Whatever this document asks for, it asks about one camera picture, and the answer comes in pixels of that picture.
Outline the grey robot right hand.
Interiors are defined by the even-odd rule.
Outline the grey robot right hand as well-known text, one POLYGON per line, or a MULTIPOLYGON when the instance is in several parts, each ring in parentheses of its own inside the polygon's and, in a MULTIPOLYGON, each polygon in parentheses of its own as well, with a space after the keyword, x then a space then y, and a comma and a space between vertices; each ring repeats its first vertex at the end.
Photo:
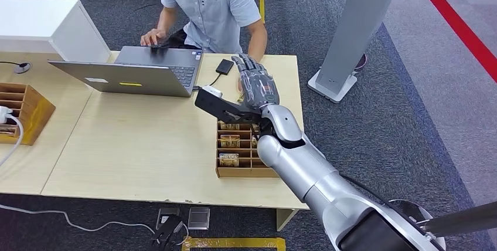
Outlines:
POLYGON ((247 54, 232 56, 240 73, 244 103, 252 109, 269 104, 279 104, 280 96, 273 77, 267 69, 247 54))

